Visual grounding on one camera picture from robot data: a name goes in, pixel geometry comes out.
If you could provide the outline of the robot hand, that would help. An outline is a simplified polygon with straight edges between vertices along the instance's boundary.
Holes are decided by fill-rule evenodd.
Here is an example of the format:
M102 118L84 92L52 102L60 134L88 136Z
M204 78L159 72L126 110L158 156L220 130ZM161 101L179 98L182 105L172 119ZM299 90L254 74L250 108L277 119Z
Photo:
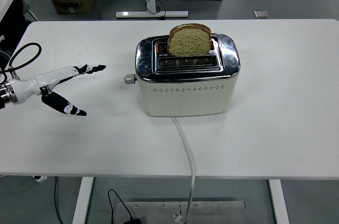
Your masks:
M9 95L9 101L13 104L22 104L33 95L40 95L44 104L52 109L70 115L86 116L87 113L80 110L61 95L52 91L58 84L64 83L78 75L92 74L103 71L105 65L84 65L83 67L68 66L35 76L28 80L11 79L4 87Z

